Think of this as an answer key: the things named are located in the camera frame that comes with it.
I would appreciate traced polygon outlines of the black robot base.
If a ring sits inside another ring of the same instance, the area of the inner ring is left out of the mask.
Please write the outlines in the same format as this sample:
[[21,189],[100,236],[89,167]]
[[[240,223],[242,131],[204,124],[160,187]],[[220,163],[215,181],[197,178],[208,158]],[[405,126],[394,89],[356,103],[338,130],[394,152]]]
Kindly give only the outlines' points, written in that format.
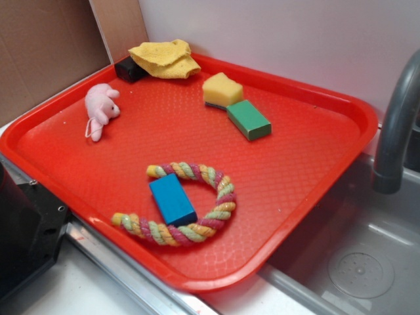
[[55,264],[68,217],[42,184],[17,184],[1,166],[2,301]]

